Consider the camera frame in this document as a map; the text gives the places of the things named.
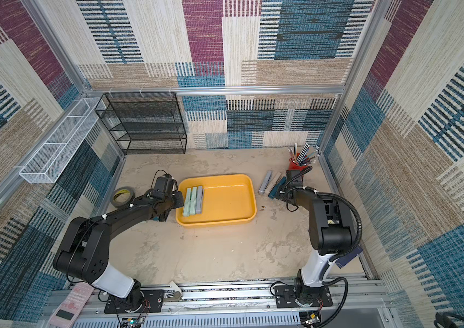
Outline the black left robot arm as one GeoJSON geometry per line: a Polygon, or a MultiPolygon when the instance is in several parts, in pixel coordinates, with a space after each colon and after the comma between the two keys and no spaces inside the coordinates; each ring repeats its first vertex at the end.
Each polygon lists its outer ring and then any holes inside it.
{"type": "Polygon", "coordinates": [[[116,314],[144,308],[141,284],[110,264],[110,243],[116,236],[144,221],[166,221],[184,206],[177,181],[165,173],[144,195],[100,216],[74,218],[56,251],[52,266],[70,280],[77,279],[106,292],[116,314]]]}

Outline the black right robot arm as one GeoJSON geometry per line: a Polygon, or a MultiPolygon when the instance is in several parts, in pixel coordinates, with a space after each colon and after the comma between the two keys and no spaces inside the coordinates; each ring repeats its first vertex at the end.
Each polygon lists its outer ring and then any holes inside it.
{"type": "Polygon", "coordinates": [[[306,209],[309,214],[308,236],[313,250],[294,281],[294,302],[297,306],[330,306],[332,302],[323,298],[333,282],[326,278],[338,259],[359,246],[363,223],[355,206],[345,198],[304,185],[303,177],[311,170],[287,170],[284,183],[277,187],[276,198],[306,209]]]}

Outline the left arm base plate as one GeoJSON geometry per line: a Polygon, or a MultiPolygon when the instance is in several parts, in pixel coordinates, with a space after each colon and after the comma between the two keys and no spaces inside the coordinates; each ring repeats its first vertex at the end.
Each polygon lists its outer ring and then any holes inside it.
{"type": "Polygon", "coordinates": [[[132,291],[126,298],[110,295],[106,301],[104,314],[148,314],[162,310],[165,290],[132,291]]]}

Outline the yellow plastic storage tray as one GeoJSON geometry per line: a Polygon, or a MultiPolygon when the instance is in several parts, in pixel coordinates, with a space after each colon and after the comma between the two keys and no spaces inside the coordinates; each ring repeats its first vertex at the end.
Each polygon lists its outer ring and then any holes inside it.
{"type": "Polygon", "coordinates": [[[200,176],[179,183],[185,200],[187,188],[204,187],[203,212],[184,217],[183,209],[176,210],[176,221],[185,228],[203,228],[245,224],[257,214],[252,180],[245,174],[200,176]]]}

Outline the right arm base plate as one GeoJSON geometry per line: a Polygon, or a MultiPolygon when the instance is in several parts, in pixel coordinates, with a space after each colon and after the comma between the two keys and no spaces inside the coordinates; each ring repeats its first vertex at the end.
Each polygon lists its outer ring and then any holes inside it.
{"type": "Polygon", "coordinates": [[[319,308],[333,306],[328,287],[309,288],[277,284],[270,288],[277,308],[319,308]]]}

